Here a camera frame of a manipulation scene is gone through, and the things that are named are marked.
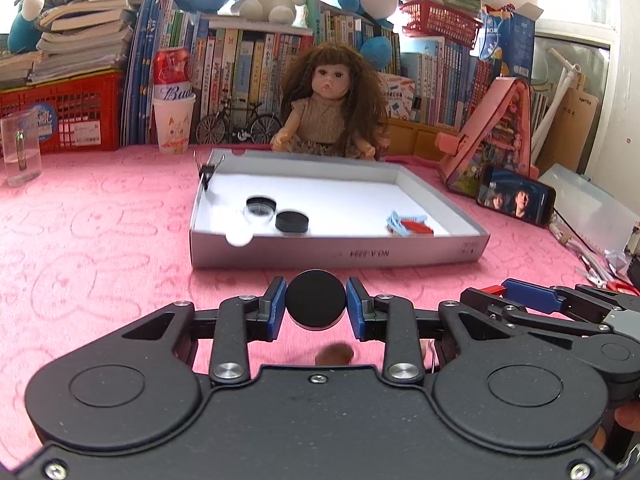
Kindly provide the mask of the black round lid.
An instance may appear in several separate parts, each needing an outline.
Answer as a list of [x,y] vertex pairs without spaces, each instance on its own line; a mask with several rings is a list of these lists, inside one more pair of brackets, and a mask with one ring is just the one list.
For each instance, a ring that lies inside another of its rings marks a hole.
[[346,302],[342,282],[332,273],[319,269],[298,274],[285,292],[288,314],[305,330],[327,330],[335,325],[343,315]]

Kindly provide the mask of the brown nut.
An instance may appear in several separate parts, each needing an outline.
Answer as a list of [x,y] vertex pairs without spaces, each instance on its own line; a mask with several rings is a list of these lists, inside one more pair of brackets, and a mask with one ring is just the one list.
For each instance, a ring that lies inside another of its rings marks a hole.
[[322,347],[314,357],[317,366],[346,366],[352,362],[354,350],[346,342],[334,342]]

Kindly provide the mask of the red scissors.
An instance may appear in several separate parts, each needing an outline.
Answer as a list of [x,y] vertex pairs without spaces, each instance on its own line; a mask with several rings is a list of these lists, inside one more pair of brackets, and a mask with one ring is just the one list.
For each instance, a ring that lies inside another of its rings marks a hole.
[[595,268],[589,268],[587,270],[586,278],[591,284],[600,289],[606,289],[611,292],[618,292],[619,294],[627,294],[631,296],[639,295],[638,289],[635,289],[634,286],[618,280],[617,278],[612,278],[610,274],[598,271]]

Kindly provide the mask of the black lid in tray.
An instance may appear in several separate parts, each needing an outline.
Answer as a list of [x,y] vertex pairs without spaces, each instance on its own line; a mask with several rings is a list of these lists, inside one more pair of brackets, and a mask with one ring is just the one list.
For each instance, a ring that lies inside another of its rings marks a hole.
[[308,231],[309,219],[296,210],[281,210],[276,214],[276,228],[281,233],[304,234]]

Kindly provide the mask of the grey cardboard box tray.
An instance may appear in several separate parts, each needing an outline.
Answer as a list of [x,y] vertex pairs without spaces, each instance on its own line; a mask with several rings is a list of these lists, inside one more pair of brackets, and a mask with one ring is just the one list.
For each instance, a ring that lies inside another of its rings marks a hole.
[[[203,191],[190,222],[195,269],[393,268],[480,258],[488,232],[411,170],[387,162],[215,150],[226,159]],[[304,234],[281,233],[244,214],[250,196],[267,196],[277,212],[309,219]],[[427,216],[433,235],[401,237],[388,216]]]

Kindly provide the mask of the small black binder clip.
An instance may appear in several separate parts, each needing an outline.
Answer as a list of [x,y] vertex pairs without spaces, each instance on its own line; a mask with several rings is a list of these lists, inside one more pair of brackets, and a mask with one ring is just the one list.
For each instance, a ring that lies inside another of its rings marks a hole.
[[216,154],[216,151],[211,151],[207,158],[204,158],[203,154],[193,153],[193,160],[196,170],[198,170],[198,184],[201,185],[204,192],[208,190],[210,181],[225,159],[226,154]]

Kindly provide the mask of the pink bunny table cloth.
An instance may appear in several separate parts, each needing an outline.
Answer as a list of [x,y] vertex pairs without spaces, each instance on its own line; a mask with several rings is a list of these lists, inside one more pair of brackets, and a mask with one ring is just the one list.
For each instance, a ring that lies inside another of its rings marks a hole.
[[[293,271],[192,271],[189,224],[196,185],[192,153],[162,156],[152,146],[116,152],[46,155],[40,177],[4,184],[1,164],[1,463],[20,464],[40,447],[24,409],[24,390],[44,364],[171,301],[217,307],[240,292],[260,294],[273,275]],[[584,266],[548,231],[448,193],[435,169],[411,170],[438,188],[490,234],[479,262],[427,268],[330,271],[357,275],[371,294],[390,292],[422,309],[457,299],[467,287],[517,278],[573,288]],[[381,365],[379,342],[360,344],[346,316],[307,332],[285,315],[273,344],[250,344],[250,365],[314,364],[344,342],[358,364]]]

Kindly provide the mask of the pink triangular toy house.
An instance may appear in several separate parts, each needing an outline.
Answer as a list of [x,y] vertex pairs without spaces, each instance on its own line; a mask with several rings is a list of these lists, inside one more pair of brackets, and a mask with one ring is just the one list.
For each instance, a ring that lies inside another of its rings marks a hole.
[[535,179],[530,87],[523,78],[498,77],[457,134],[437,133],[444,153],[437,171],[448,190],[477,196],[484,167],[496,166]]

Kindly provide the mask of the colourful stationery box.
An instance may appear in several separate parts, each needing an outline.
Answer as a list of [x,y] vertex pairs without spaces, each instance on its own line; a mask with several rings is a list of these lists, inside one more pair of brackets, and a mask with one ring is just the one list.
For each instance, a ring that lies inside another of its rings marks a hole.
[[378,73],[378,83],[389,118],[407,122],[417,122],[420,119],[421,96],[413,79]]

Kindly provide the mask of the brown-haired doll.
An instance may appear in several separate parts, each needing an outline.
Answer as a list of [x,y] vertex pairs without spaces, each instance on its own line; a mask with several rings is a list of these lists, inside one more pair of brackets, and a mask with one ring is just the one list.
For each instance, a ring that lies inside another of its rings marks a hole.
[[390,145],[378,73],[344,44],[320,44],[285,74],[275,152],[379,160]]

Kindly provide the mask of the red plastic crate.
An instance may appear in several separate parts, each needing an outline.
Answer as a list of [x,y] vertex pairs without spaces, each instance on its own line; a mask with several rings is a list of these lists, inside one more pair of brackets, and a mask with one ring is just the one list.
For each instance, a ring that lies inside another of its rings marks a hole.
[[35,107],[43,154],[115,151],[125,75],[107,70],[1,92],[1,114]]

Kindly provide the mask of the red beer can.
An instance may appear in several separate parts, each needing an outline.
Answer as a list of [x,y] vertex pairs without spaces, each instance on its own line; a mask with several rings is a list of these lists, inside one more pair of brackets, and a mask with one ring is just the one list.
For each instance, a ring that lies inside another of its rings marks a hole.
[[160,49],[153,61],[153,96],[163,101],[192,94],[191,53],[184,47]]

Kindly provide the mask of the blue cardboard package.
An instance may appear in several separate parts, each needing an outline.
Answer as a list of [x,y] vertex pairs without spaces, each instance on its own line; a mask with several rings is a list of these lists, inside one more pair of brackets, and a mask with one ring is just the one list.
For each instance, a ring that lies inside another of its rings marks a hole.
[[480,59],[498,60],[500,74],[506,77],[532,76],[536,21],[544,13],[536,4],[509,3],[501,8],[483,6],[480,18]]

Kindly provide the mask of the clear acrylic block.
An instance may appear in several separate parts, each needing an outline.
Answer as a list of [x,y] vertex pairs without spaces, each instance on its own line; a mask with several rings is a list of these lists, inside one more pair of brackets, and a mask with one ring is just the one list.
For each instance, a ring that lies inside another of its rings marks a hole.
[[20,186],[42,171],[37,112],[22,110],[1,119],[2,154],[9,186]]

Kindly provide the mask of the blue white plush penguin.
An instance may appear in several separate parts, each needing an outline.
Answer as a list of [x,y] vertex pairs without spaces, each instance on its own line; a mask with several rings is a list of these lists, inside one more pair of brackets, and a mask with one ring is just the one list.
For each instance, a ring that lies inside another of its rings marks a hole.
[[37,20],[44,9],[45,1],[15,0],[18,10],[8,36],[8,50],[11,54],[36,50],[36,44],[41,36],[37,28]]

